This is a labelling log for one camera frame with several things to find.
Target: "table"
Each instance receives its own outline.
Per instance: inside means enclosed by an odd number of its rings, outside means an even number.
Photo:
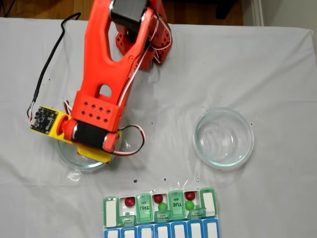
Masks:
[[[102,237],[102,200],[146,191],[215,188],[224,238],[317,233],[317,65],[312,32],[296,28],[171,25],[165,64],[138,72],[126,110],[147,135],[135,156],[83,174],[53,141],[29,130],[26,109],[60,20],[0,19],[1,237]],[[70,21],[35,110],[62,110],[83,69],[87,22]],[[115,35],[114,26],[109,34]],[[113,58],[120,55],[111,37]],[[221,173],[192,147],[196,119],[229,107],[252,124],[255,147],[240,170]]]

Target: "pill organizer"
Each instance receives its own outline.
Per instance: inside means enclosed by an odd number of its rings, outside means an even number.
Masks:
[[[214,190],[105,197],[104,238],[220,238]]]

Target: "red ball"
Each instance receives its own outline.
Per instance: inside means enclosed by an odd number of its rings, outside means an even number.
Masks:
[[[135,204],[135,197],[127,197],[127,198],[124,200],[124,204],[125,204],[127,207],[133,207],[134,204]]]
[[[155,195],[153,196],[153,200],[154,200],[154,202],[156,202],[157,204],[159,204],[159,203],[163,202],[163,196],[160,195],[160,194],[155,194]]]
[[[195,199],[195,193],[194,192],[186,192],[185,193],[185,198],[187,199],[187,200],[194,200]]]

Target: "green ball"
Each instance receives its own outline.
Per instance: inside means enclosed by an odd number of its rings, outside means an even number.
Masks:
[[[161,202],[159,205],[158,205],[158,210],[159,211],[166,211],[167,210],[167,204],[165,202]]]
[[[191,211],[195,208],[195,204],[192,201],[185,202],[185,208],[188,211]]]

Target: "clear glass dish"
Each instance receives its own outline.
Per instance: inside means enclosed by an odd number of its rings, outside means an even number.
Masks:
[[[117,148],[120,148],[121,137]],[[94,171],[106,165],[96,160],[77,154],[77,146],[57,140],[57,151],[62,161],[71,168],[79,171]]]
[[[243,165],[251,155],[254,135],[251,125],[237,112],[214,108],[198,119],[193,144],[199,158],[221,170]]]

